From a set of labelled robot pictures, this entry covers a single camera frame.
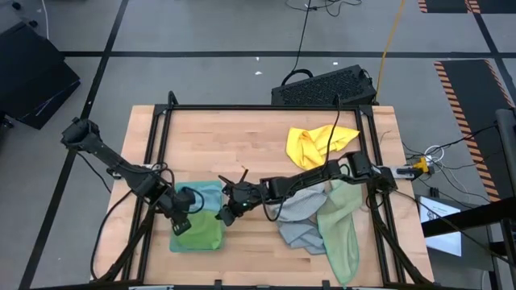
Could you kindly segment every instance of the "small yellow object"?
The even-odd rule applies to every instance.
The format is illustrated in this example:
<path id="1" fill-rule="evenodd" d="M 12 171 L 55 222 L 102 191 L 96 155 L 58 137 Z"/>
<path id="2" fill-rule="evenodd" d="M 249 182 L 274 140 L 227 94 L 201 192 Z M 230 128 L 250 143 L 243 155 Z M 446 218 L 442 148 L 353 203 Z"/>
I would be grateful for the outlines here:
<path id="1" fill-rule="evenodd" d="M 333 125 L 314 130 L 290 128 L 287 155 L 300 168 L 309 170 L 324 164 L 328 139 Z M 339 151 L 358 136 L 359 131 L 336 126 L 331 137 L 330 151 Z"/>
<path id="2" fill-rule="evenodd" d="M 425 159 L 425 157 L 421 157 L 419 159 L 419 162 L 417 162 L 413 166 L 414 166 L 414 168 L 421 168 L 423 173 L 428 173 L 429 172 L 427 160 Z"/>

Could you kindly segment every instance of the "white paper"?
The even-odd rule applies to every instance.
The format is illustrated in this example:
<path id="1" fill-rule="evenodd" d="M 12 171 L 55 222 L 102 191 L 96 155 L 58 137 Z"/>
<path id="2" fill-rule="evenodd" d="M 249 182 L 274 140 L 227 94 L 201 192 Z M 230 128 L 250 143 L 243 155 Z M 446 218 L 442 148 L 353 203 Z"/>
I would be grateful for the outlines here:
<path id="1" fill-rule="evenodd" d="M 446 217 L 449 214 L 460 212 L 460 209 L 456 209 L 450 205 L 444 205 L 425 197 L 421 197 L 419 202 L 426 205 L 440 217 Z M 438 218 L 434 213 L 422 205 L 419 206 L 419 217 L 421 218 L 421 222 L 427 222 Z M 426 241 L 427 247 L 460 257 L 462 255 L 462 242 L 460 239 L 460 232 L 455 232 L 426 238 Z"/>

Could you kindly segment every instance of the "green cloth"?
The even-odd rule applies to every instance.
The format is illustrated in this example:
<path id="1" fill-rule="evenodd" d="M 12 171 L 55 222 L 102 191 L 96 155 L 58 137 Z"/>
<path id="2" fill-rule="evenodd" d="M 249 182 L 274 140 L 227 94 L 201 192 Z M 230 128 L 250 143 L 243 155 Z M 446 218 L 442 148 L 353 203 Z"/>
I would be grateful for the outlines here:
<path id="1" fill-rule="evenodd" d="M 189 214 L 188 219 L 192 227 L 184 234 L 175 237 L 178 245 L 188 247 L 190 250 L 218 249 L 223 240 L 223 226 L 215 219 L 216 214 L 209 210 Z"/>
<path id="2" fill-rule="evenodd" d="M 174 253 L 199 251 L 213 251 L 223 247 L 224 225 L 215 219 L 215 215 L 222 208 L 222 183 L 214 181 L 178 182 L 176 190 L 189 187 L 199 191 L 204 197 L 204 206 L 198 213 L 191 213 L 188 219 L 192 227 L 185 233 L 176 236 L 173 231 L 170 237 L 169 249 Z M 193 212 L 202 204 L 202 199 L 196 194 L 195 204 L 189 208 Z"/>
<path id="3" fill-rule="evenodd" d="M 352 213 L 362 204 L 362 187 L 340 180 L 331 181 L 331 187 L 326 202 L 317 211 L 317 223 L 331 269 L 339 283 L 346 286 L 355 276 L 360 260 Z"/>

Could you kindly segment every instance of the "wooden table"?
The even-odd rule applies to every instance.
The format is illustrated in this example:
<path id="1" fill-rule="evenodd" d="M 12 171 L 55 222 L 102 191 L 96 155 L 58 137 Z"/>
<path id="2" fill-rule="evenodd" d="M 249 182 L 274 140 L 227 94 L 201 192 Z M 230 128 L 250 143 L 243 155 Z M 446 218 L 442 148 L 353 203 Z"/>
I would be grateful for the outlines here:
<path id="1" fill-rule="evenodd" d="M 122 156 L 133 164 L 143 163 L 152 111 L 153 106 L 133 107 L 122 149 Z M 405 156 L 393 107 L 374 107 L 374 118 L 384 164 L 403 165 Z M 218 174 L 238 180 L 243 168 L 249 169 L 247 180 L 250 182 L 267 176 L 290 176 L 301 169 L 285 154 L 289 128 L 314 129 L 334 121 L 335 111 L 176 110 L 172 114 L 164 161 L 175 172 L 176 182 L 217 180 Z M 369 158 L 374 160 L 365 117 L 363 122 Z M 338 125 L 356 129 L 355 115 L 341 112 Z M 159 139 L 161 125 L 158 128 Z M 332 152 L 330 159 L 359 149 L 359 141 L 355 139 L 342 151 Z M 409 181 L 399 180 L 397 185 L 402 193 L 413 195 Z M 115 181 L 110 207 L 127 190 L 125 181 Z M 402 249 L 419 271 L 433 280 L 416 204 L 397 194 L 391 194 L 390 198 Z M 132 195 L 107 221 L 95 260 L 98 274 L 106 272 L 126 246 L 134 208 L 135 196 Z M 371 214 L 364 205 L 353 213 L 353 219 L 360 245 L 360 265 L 348 286 L 382 286 Z M 244 214 L 227 228 L 225 247 L 221 251 L 172 253 L 169 250 L 171 230 L 170 221 L 156 215 L 146 284 L 213 285 L 214 280 L 222 280 L 228 285 L 320 286 L 322 280 L 330 280 L 331 285 L 339 285 L 327 257 L 309 255 L 304 249 L 289 249 L 276 224 L 266 220 L 261 207 Z M 385 249 L 390 279 L 396 281 L 392 252 L 387 244 Z M 140 249 L 135 252 L 131 278 L 136 276 L 139 255 Z"/>

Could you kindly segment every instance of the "concrete floor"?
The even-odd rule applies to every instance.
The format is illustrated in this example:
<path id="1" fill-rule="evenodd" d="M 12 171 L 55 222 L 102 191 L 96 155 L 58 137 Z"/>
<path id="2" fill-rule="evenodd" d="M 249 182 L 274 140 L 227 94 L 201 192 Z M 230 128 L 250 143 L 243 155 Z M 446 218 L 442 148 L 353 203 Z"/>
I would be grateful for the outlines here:
<path id="1" fill-rule="evenodd" d="M 47 0 L 50 40 L 61 51 L 102 52 L 122 0 Z M 38 19 L 45 35 L 39 1 L 21 1 L 24 13 Z M 303 0 L 291 5 L 302 6 Z M 338 18 L 324 10 L 310 13 L 303 50 L 381 52 L 398 0 L 364 0 L 343 6 Z M 483 15 L 500 52 L 516 52 L 516 15 Z M 114 51 L 224 52 L 296 51 L 304 14 L 273 0 L 130 0 Z M 489 52 L 472 14 L 424 14 L 408 1 L 393 40 L 393 52 Z M 294 57 L 111 57 L 91 115 L 105 143 L 120 151 L 133 105 L 163 103 L 173 90 L 181 104 L 270 104 L 270 89 L 290 72 Z M 433 61 L 389 58 L 385 62 L 379 102 L 397 112 L 404 142 L 424 151 L 433 144 L 462 137 L 448 105 Z M 61 131 L 85 104 L 99 57 L 69 57 L 81 86 L 42 130 L 16 124 L 0 140 L 0 288 L 19 286 L 49 201 L 63 167 L 66 150 Z M 516 77 L 516 60 L 504 60 Z M 301 58 L 299 68 L 315 75 L 359 64 L 375 79 L 380 58 Z M 103 166 L 91 159 L 94 166 Z M 472 162 L 464 144 L 447 150 L 449 166 Z M 474 168 L 455 172 L 472 193 L 486 196 Z M 457 192 L 441 176 L 429 184 L 460 201 L 481 204 Z M 414 191 L 427 188 L 414 182 Z M 41 256 L 32 287 L 85 283 L 98 226 L 108 193 L 98 178 L 76 159 L 63 199 Z M 435 278 L 446 286 L 481 288 L 481 271 L 447 265 L 431 256 Z M 486 277 L 483 289 L 489 288 Z"/>

